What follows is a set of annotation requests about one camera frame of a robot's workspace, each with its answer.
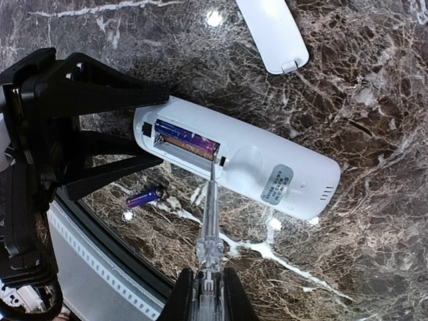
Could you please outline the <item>purple battery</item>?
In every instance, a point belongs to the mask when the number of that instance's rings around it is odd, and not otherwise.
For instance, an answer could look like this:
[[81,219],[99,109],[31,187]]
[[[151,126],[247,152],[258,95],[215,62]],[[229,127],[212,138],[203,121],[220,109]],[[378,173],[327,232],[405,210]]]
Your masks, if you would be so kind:
[[156,187],[140,194],[127,198],[126,206],[128,208],[135,208],[146,205],[147,203],[157,201],[163,197],[164,191],[162,187]]

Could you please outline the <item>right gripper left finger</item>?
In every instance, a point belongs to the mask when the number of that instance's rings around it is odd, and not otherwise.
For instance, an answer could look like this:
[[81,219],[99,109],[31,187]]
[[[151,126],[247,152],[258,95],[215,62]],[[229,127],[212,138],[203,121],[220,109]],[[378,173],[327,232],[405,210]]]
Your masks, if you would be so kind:
[[181,271],[175,286],[159,316],[159,321],[187,321],[190,320],[193,300],[192,269]]

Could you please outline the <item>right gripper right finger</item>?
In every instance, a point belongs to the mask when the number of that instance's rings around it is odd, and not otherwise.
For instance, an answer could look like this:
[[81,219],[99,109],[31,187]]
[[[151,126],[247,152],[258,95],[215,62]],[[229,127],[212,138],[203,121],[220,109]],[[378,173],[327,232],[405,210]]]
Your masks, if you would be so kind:
[[259,321],[236,271],[227,267],[223,270],[225,320]]

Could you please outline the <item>clear handle screwdriver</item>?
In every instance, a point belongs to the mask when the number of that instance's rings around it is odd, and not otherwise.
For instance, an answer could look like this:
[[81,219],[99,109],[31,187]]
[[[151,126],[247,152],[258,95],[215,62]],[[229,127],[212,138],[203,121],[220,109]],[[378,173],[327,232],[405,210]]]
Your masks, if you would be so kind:
[[223,241],[219,236],[219,187],[215,178],[217,155],[211,161],[201,236],[197,240],[198,271],[193,281],[191,320],[223,320]]

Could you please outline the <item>white remote control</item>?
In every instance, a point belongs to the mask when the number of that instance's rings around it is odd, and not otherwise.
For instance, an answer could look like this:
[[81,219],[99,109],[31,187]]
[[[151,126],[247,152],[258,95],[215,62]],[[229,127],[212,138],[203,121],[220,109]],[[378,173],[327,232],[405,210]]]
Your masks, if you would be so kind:
[[[164,139],[155,132],[158,119],[215,141],[219,149],[208,153]],[[296,219],[321,214],[340,181],[340,167],[331,158],[180,98],[137,108],[133,131],[143,150],[204,179],[216,154],[219,185]]]

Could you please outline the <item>blue battery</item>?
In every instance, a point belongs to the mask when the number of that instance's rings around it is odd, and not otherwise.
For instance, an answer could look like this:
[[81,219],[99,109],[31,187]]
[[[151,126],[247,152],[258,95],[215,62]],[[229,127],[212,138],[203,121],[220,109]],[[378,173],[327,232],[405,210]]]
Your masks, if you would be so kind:
[[202,137],[194,132],[175,126],[163,120],[157,120],[154,125],[155,132],[165,138],[173,139],[187,146],[192,146],[208,153],[214,153],[220,144]]

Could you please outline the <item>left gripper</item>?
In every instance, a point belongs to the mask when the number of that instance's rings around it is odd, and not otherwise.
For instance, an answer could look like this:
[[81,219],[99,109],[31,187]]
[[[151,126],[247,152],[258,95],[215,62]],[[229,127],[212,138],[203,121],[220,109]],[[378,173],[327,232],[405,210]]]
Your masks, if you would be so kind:
[[[46,182],[62,181],[71,201],[122,177],[160,165],[135,140],[85,130],[70,137],[80,115],[163,104],[169,89],[127,76],[82,53],[64,60],[41,48],[1,72],[1,111],[19,161]],[[94,156],[126,155],[99,166]]]

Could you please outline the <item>white battery cover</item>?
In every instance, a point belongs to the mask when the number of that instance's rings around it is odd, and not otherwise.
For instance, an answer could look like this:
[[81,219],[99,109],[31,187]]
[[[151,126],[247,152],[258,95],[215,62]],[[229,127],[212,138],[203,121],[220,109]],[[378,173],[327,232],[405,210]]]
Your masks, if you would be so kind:
[[237,0],[236,3],[270,74],[288,74],[308,63],[307,47],[285,1]]

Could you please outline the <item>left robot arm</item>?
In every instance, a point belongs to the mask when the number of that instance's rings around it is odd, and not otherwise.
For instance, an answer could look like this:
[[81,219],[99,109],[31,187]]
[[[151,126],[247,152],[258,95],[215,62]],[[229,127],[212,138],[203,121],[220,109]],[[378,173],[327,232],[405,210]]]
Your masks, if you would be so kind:
[[83,131],[80,116],[167,102],[169,90],[116,71],[82,53],[64,60],[41,48],[1,72],[1,112],[15,162],[1,171],[1,281],[9,288],[51,287],[46,311],[1,304],[9,320],[53,320],[62,309],[51,237],[40,238],[56,191],[71,201],[161,164],[135,141]]

